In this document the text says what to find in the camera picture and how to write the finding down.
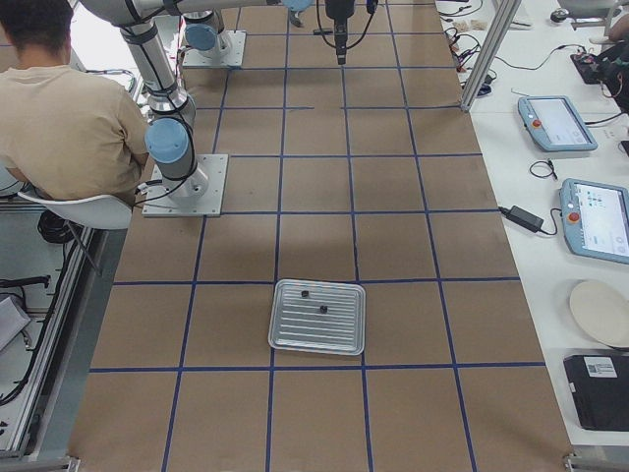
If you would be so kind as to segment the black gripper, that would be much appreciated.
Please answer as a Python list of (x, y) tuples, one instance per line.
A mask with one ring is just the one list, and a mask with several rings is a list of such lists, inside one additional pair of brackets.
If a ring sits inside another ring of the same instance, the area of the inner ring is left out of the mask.
[(346, 64), (348, 20), (355, 13), (354, 0), (325, 0), (325, 15), (333, 22), (333, 48), (339, 65)]

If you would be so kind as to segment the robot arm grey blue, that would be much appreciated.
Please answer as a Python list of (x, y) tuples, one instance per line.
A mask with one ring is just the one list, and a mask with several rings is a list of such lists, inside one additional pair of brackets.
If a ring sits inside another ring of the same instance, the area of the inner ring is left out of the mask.
[[(355, 14), (353, 1), (283, 1), (290, 20), (313, 7), (316, 29), (313, 34), (334, 50), (336, 62), (344, 65), (347, 52), (359, 42), (349, 41), (349, 19)], [(177, 63), (185, 68), (239, 69), (243, 64), (247, 33), (228, 30), (219, 7), (182, 16)]]
[(204, 49), (220, 42), (223, 9), (267, 6), (267, 1), (85, 1), (99, 19), (119, 29), (148, 89), (148, 106), (154, 120), (145, 143), (161, 172), (167, 197), (185, 199), (202, 195), (208, 177), (200, 170), (194, 148), (196, 106), (176, 77), (158, 36), (154, 19), (188, 17), (204, 28)]

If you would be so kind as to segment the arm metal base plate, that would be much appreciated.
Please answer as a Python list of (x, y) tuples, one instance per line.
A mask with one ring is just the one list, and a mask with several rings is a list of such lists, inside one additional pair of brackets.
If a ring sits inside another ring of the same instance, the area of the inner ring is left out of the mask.
[(244, 30), (224, 30), (201, 26), (186, 28), (189, 49), (183, 59), (188, 69), (239, 69), (242, 67), (247, 33)]
[(151, 180), (161, 183), (150, 186), (142, 204), (144, 217), (196, 217), (221, 215), (229, 156), (198, 154), (197, 169), (181, 187), (179, 182), (164, 179), (157, 164)]

